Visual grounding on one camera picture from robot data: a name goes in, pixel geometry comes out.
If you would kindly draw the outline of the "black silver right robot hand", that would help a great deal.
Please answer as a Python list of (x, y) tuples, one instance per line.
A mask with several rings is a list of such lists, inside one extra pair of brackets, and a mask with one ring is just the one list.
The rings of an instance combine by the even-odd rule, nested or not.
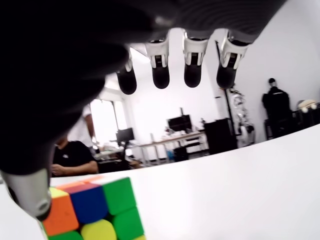
[(0, 3), (0, 174), (12, 200), (45, 220), (55, 142), (102, 91), (105, 77), (131, 70), (129, 45), (144, 43), (158, 88), (168, 85), (167, 33), (185, 31), (185, 83), (217, 29), (217, 84), (233, 86), (240, 61), (282, 0), (3, 0)]

